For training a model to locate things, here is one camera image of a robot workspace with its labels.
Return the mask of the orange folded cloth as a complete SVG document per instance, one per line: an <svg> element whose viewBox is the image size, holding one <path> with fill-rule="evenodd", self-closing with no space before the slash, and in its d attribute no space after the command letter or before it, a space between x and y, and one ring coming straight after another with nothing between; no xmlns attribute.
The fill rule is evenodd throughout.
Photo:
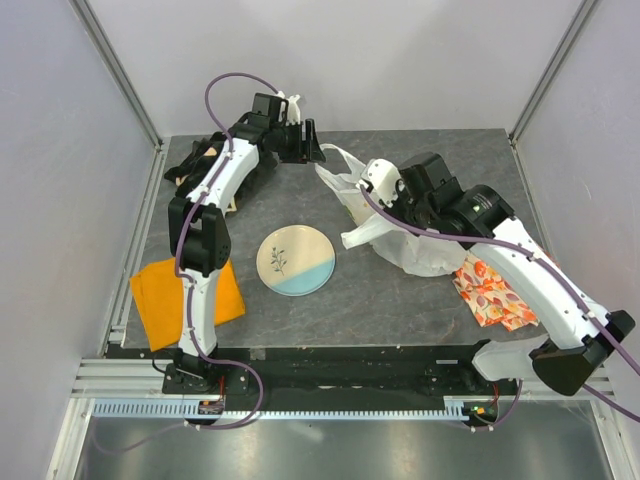
<svg viewBox="0 0 640 480"><path fill-rule="evenodd" d="M153 262L129 280L133 298L152 352L176 344L182 332L183 289L175 275L175 259ZM214 324L233 321L246 313L232 261L221 271Z"/></svg>

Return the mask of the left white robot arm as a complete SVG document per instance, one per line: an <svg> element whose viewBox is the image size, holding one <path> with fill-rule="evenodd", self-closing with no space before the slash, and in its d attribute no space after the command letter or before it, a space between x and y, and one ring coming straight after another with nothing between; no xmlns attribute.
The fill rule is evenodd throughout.
<svg viewBox="0 0 640 480"><path fill-rule="evenodd" d="M252 108L227 133L214 132L194 148L197 174L186 193L168 207L171 254L183 289L183 326L177 364L185 364L185 382L208 393L219 369L207 360L217 347L216 291L231 254L226 212L247 179L282 163L324 162L315 122L304 120L301 96L257 93Z"/></svg>

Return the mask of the grey stone mat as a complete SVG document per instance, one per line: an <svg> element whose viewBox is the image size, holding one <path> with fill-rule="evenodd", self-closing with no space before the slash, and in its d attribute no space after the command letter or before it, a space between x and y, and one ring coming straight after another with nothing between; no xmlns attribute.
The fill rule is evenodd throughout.
<svg viewBox="0 0 640 480"><path fill-rule="evenodd" d="M342 153L361 161L402 163L426 151L439 153L464 187L486 184L538 234L528 190L501 129L323 132L333 145L326 167L345 171ZM341 236L353 220L312 165L281 165L261 179L227 218L231 260L245 314L216 330L222 347L472 344L539 336L543 328L508 331L480 326L447 276L421 278L379 257L371 247L345 249ZM256 254L273 231L308 225L324 233L336 253L330 280L318 291L288 297L260 280Z"/></svg>

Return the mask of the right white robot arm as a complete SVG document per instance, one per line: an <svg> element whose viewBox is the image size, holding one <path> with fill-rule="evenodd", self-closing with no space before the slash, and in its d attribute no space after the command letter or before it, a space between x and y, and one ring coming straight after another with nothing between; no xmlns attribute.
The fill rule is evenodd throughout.
<svg viewBox="0 0 640 480"><path fill-rule="evenodd" d="M582 292L495 190L463 190L440 155L404 162L395 190L394 215L453 238L492 267L546 330L545 337L482 346L458 368L465 391L477 394L495 380L534 374L556 393L573 396L635 328L628 312L609 311Z"/></svg>

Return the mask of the floral orange cloth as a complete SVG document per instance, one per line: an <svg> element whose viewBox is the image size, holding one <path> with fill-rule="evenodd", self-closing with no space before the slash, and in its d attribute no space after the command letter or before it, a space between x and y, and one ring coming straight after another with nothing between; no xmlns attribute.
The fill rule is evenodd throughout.
<svg viewBox="0 0 640 480"><path fill-rule="evenodd" d="M455 272L453 285L480 327L500 324L512 332L539 325L538 317L509 283L471 253Z"/></svg>

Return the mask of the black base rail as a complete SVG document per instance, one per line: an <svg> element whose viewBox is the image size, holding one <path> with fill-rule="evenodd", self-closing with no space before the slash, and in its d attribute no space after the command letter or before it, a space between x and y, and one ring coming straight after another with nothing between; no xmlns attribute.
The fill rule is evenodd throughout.
<svg viewBox="0 0 640 480"><path fill-rule="evenodd" d="M226 394L247 397L339 388L415 392L422 397L513 395L515 380L489 381L473 367L484 345L338 346L214 349L214 363L171 353L164 394Z"/></svg>

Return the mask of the cream and blue plate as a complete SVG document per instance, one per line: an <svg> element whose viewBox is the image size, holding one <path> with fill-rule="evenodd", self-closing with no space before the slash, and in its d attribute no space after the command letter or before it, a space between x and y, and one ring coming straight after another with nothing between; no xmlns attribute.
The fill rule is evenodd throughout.
<svg viewBox="0 0 640 480"><path fill-rule="evenodd" d="M256 255L263 284L289 297L309 295L322 288L336 266L329 238L306 225L290 225L270 233Z"/></svg>

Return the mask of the black patterned cloth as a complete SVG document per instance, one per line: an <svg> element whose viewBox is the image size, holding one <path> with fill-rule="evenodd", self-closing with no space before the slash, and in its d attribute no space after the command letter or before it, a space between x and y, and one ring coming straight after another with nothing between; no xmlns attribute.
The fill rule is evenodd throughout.
<svg viewBox="0 0 640 480"><path fill-rule="evenodd" d="M186 198L205 178L216 163L226 141L221 132L211 137L193 141L191 152L181 164L169 168L164 179L175 184L175 196ZM260 152L258 165L245 177L234 194L227 211L236 212L257 189L271 177L278 165L276 156L270 152Z"/></svg>

